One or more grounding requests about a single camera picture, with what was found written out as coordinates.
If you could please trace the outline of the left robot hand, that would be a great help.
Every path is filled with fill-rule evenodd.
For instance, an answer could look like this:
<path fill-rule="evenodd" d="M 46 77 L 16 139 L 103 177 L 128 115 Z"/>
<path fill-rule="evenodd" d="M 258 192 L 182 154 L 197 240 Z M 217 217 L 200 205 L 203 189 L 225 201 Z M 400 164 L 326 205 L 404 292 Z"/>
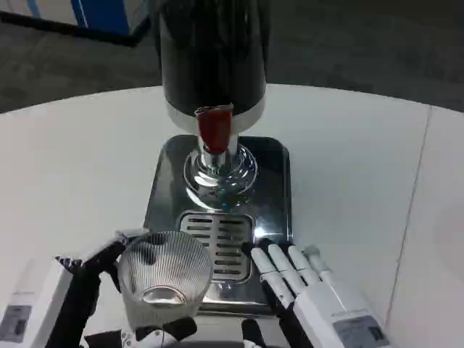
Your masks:
<path fill-rule="evenodd" d="M 117 258 L 146 229 L 118 231 L 84 258 L 32 261 L 1 315 L 2 347 L 174 347 L 197 331 L 193 318 L 85 335 L 99 298 L 100 275 L 118 285 Z"/>

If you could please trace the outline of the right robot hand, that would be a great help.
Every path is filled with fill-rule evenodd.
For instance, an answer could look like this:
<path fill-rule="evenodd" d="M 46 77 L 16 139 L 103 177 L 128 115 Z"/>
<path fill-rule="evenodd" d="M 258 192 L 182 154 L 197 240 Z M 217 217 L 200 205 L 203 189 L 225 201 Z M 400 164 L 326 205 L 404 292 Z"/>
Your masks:
<path fill-rule="evenodd" d="M 340 281 L 316 246 L 244 242 L 290 347 L 393 347 L 370 305 Z"/>

